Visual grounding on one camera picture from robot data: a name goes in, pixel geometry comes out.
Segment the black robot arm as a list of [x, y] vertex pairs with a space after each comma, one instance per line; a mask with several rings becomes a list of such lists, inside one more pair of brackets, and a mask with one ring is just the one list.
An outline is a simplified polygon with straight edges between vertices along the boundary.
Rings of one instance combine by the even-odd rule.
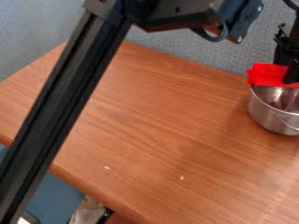
[[246, 80], [125, 40], [240, 42], [262, 0], [85, 0], [67, 45], [0, 83], [0, 224], [53, 174], [135, 224], [299, 224], [299, 137], [248, 115]]

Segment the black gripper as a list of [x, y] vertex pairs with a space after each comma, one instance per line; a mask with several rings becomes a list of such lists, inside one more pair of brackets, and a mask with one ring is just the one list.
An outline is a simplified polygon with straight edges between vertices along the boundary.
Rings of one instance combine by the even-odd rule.
[[287, 66], [283, 83], [292, 84], [299, 82], [299, 14], [294, 24], [282, 23], [275, 34], [275, 57], [274, 64]]

